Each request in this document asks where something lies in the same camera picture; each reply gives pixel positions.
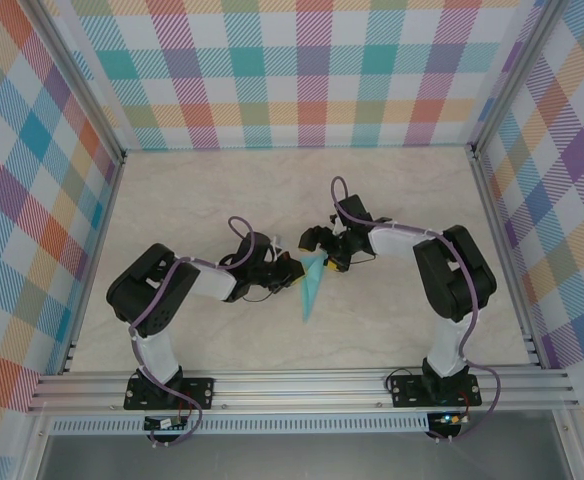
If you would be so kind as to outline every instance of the purple cable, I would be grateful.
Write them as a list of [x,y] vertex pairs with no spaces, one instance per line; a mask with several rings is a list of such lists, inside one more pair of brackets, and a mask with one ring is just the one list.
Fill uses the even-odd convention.
[[[134,356],[136,357],[137,362],[139,362],[141,373],[143,375],[145,375],[146,378],[148,380],[150,380],[152,383],[154,383],[157,387],[159,387],[160,389],[166,391],[167,393],[169,393],[171,395],[174,395],[177,398],[180,398],[180,399],[186,401],[188,404],[190,404],[194,408],[196,408],[197,411],[199,412],[198,418],[197,418],[194,426],[186,433],[179,435],[176,438],[176,440],[173,440],[170,443],[167,443],[167,442],[164,443],[163,445],[165,447],[178,445],[179,443],[182,443],[183,441],[190,438],[194,434],[194,432],[201,426],[201,422],[203,420],[203,409],[201,408],[201,405],[199,405],[196,400],[194,400],[193,398],[190,398],[187,395],[182,394],[181,392],[177,392],[176,390],[173,390],[170,387],[164,385],[154,375],[152,375],[152,373],[149,370],[147,370],[145,368],[145,365],[143,364],[143,358],[141,357],[141,352],[139,351],[139,346],[136,342],[136,339],[138,338],[138,334],[139,334],[139,332],[137,331],[136,328],[141,324],[141,322],[143,322],[148,317],[148,315],[152,312],[152,310],[154,310],[154,307],[156,307],[156,305],[159,303],[159,300],[161,300],[161,297],[165,293],[165,290],[167,289],[167,287],[170,283],[170,280],[172,279],[172,276],[174,275],[174,272],[176,272],[176,269],[182,263],[196,263],[199,265],[204,265],[206,267],[216,268],[218,270],[232,270],[233,268],[236,268],[240,265],[243,265],[243,263],[245,263],[250,258],[250,255],[252,255],[252,252],[254,252],[254,243],[255,243],[254,229],[252,228],[252,225],[250,225],[250,223],[242,217],[232,216],[232,217],[228,218],[228,225],[230,226],[230,229],[241,238],[245,238],[245,237],[243,237],[238,232],[238,230],[234,227],[234,225],[232,225],[232,221],[234,221],[234,220],[238,220],[239,222],[243,223],[246,227],[248,227],[248,231],[250,233],[250,248],[248,249],[248,252],[245,254],[245,256],[243,258],[241,258],[239,261],[232,263],[230,265],[216,265],[212,262],[200,260],[198,258],[193,258],[193,257],[182,257],[182,258],[176,259],[174,261],[174,263],[170,266],[168,273],[165,275],[165,278],[161,282],[161,286],[158,288],[158,290],[154,294],[154,298],[152,299],[150,304],[145,308],[145,310],[143,310],[143,312],[141,312],[141,315],[139,315],[137,317],[137,319],[134,320],[134,322],[132,322],[132,324],[128,328],[128,333],[130,334],[130,339],[132,341],[132,351],[134,352]],[[150,432],[150,439],[153,442],[153,446],[156,446],[159,444],[159,442],[154,438],[154,431]]]
[[499,377],[499,374],[496,372],[496,370],[494,370],[493,368],[490,368],[490,367],[486,367],[485,365],[479,365],[478,363],[474,363],[474,362],[470,361],[465,356],[465,352],[464,352],[465,344],[467,343],[468,339],[470,338],[470,335],[472,335],[472,332],[476,328],[476,324],[479,320],[479,300],[477,298],[476,288],[474,287],[474,282],[472,281],[472,276],[470,275],[470,271],[468,270],[467,265],[463,261],[463,258],[461,257],[459,252],[456,250],[456,248],[454,248],[454,245],[452,245],[452,243],[447,238],[445,238],[443,235],[441,235],[438,232],[433,232],[431,230],[425,230],[425,229],[419,228],[419,227],[411,227],[409,225],[401,225],[399,223],[370,222],[367,220],[361,220],[360,218],[356,218],[356,217],[350,215],[348,212],[346,212],[343,209],[343,207],[341,207],[341,205],[339,205],[339,201],[336,198],[336,192],[335,192],[334,187],[335,187],[337,181],[341,182],[341,184],[343,185],[343,189],[345,190],[346,197],[348,196],[348,186],[345,183],[345,180],[343,179],[343,177],[341,177],[341,176],[334,177],[332,179],[332,183],[330,184],[330,193],[332,195],[332,202],[334,202],[334,206],[336,207],[336,209],[345,218],[347,218],[348,220],[350,220],[352,222],[356,222],[356,223],[359,223],[361,225],[368,225],[370,227],[396,228],[397,230],[403,230],[403,231],[410,232],[410,233],[418,233],[421,235],[428,235],[430,237],[434,237],[437,240],[439,240],[443,245],[446,246],[446,248],[450,251],[450,253],[454,257],[454,259],[456,260],[456,262],[459,264],[459,268],[461,269],[461,273],[463,273],[463,278],[467,282],[468,288],[470,289],[470,298],[472,300],[472,319],[470,320],[470,326],[468,327],[467,332],[465,332],[465,335],[463,335],[463,338],[461,339],[461,343],[459,344],[459,355],[461,355],[461,358],[470,367],[476,368],[478,370],[483,370],[485,372],[489,372],[494,376],[494,379],[496,380],[496,392],[494,394],[494,400],[492,401],[492,404],[490,405],[487,412],[485,413],[485,416],[481,419],[481,421],[474,428],[472,428],[471,430],[467,430],[456,437],[457,439],[467,438],[472,432],[477,430],[477,428],[481,424],[483,424],[483,422],[485,422],[485,420],[494,412],[494,409],[496,408],[496,405],[499,402],[499,398],[501,397],[501,377]]

